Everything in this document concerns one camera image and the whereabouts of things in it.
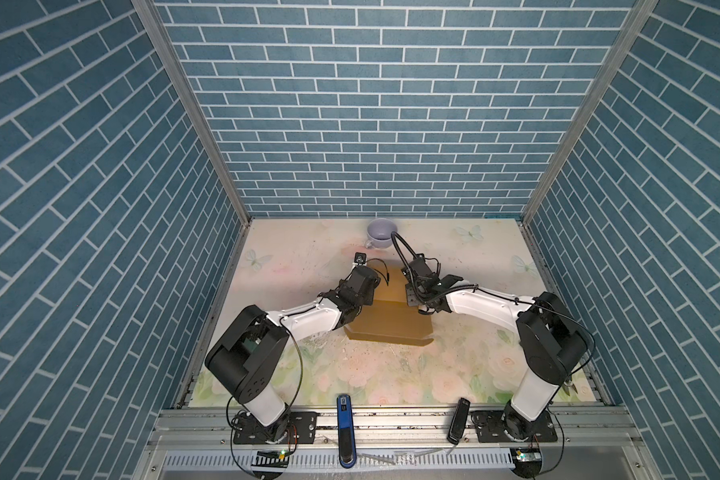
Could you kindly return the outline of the brown cardboard box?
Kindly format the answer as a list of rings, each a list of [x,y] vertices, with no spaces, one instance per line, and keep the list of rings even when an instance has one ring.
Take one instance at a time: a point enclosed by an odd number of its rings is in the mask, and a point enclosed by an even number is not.
[[[373,304],[366,306],[358,317],[344,326],[352,340],[382,342],[423,347],[433,342],[430,316],[418,313],[407,304],[407,280],[402,265],[390,264],[389,282],[381,281],[375,289]]]

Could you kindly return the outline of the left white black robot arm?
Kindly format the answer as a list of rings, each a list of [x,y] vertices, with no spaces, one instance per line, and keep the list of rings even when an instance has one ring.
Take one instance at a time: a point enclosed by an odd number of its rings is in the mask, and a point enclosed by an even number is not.
[[[290,412],[271,379],[288,343],[343,328],[373,304],[378,273],[356,264],[311,303],[286,310],[245,307],[206,354],[204,365],[257,424],[279,436]]]

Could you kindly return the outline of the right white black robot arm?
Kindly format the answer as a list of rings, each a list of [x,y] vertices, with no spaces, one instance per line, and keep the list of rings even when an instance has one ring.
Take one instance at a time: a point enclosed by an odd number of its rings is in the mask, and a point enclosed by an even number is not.
[[[523,350],[526,372],[502,414],[504,429],[526,441],[545,424],[541,419],[566,381],[592,353],[595,340],[570,316],[551,292],[536,297],[512,296],[485,289],[460,276],[431,269],[417,254],[403,263],[406,291],[427,311],[469,315],[515,333]]]

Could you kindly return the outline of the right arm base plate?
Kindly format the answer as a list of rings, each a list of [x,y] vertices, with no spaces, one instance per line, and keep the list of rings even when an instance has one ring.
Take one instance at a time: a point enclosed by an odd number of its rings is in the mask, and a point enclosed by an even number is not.
[[[533,421],[514,410],[472,410],[470,420],[480,443],[555,443],[558,432],[548,410]]]

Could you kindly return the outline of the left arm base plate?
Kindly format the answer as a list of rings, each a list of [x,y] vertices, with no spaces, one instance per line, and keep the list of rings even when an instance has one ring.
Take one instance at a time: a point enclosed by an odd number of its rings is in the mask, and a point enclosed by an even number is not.
[[[241,445],[313,444],[318,413],[292,411],[281,415],[273,424],[262,425],[250,412],[243,410],[232,420],[233,442]]]

